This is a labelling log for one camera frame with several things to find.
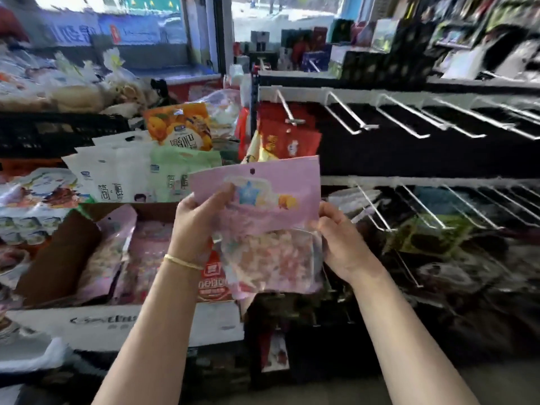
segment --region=bracelet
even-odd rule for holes
[[[200,270],[200,271],[204,270],[204,267],[201,266],[201,265],[188,263],[187,261],[181,260],[181,259],[176,258],[176,257],[172,257],[170,254],[166,254],[164,258],[166,258],[167,260],[170,260],[173,263],[176,263],[177,265],[180,265],[180,266],[190,267],[190,268],[194,268],[194,269]]]

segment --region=black plastic crate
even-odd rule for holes
[[[0,158],[60,158],[129,130],[121,115],[0,112]]]

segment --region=blue star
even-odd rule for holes
[[[238,197],[240,204],[251,204],[252,206],[255,206],[259,192],[260,189],[254,188],[251,185],[251,182],[247,182],[244,187],[239,187]]]

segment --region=person's left hand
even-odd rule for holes
[[[197,205],[193,194],[178,204],[168,254],[187,263],[203,265],[210,253],[210,238],[218,213],[234,194],[232,183],[214,193],[206,202]]]

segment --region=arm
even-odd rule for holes
[[[394,405],[478,401],[348,218],[321,203],[325,261],[351,284]]]
[[[206,263],[213,217],[231,196],[227,188],[200,207],[192,197],[184,199],[168,253],[186,262]],[[200,276],[197,269],[163,261],[93,405],[178,404]]]

